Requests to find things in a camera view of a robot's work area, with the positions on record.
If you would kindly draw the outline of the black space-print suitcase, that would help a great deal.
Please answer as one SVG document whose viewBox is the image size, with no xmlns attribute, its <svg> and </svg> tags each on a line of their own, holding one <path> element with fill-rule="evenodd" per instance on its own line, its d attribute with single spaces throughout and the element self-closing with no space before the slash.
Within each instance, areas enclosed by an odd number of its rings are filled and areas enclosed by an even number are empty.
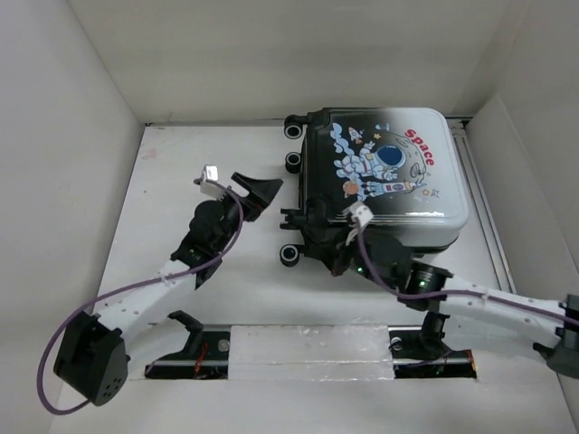
<svg viewBox="0 0 579 434">
<path fill-rule="evenodd" d="M 299 179 L 298 206 L 282 210 L 280 227 L 303 239 L 280 248 L 284 266 L 302 257 L 330 261 L 356 202 L 374 215 L 367 242 L 391 235 L 423 255 L 459 238 L 470 210 L 451 130 L 437 110 L 323 108 L 288 115 L 283 133 L 301 148 L 285 156 Z"/>
</svg>

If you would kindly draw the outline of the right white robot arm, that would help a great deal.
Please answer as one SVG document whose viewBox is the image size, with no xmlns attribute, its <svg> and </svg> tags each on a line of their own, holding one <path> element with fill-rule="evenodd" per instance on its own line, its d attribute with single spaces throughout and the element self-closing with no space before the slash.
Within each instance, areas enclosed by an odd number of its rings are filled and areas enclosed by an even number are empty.
<svg viewBox="0 0 579 434">
<path fill-rule="evenodd" d="M 452 350 L 481 349 L 544 363 L 578 376 L 578 296 L 549 300 L 477 285 L 449 270 L 420 262 L 396 238 L 367 243 L 342 237 L 331 270 L 352 267 L 412 310 L 425 313 L 418 345 L 430 359 Z"/>
</svg>

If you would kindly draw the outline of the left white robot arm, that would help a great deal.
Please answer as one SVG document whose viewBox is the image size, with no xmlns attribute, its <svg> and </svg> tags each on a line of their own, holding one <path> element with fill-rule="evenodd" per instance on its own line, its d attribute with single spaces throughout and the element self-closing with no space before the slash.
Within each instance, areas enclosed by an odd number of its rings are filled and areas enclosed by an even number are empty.
<svg viewBox="0 0 579 434">
<path fill-rule="evenodd" d="M 94 406 L 111 401 L 128 378 L 136 338 L 166 319 L 180 322 L 170 347 L 182 358 L 201 350 L 202 325 L 178 308 L 191 289 L 200 288 L 222 265 L 246 222 L 256 221 L 283 185 L 280 179 L 253 179 L 234 173 L 241 196 L 203 173 L 195 184 L 207 195 L 166 264 L 151 279 L 114 291 L 118 301 L 95 313 L 79 308 L 62 326 L 53 371 Z"/>
</svg>

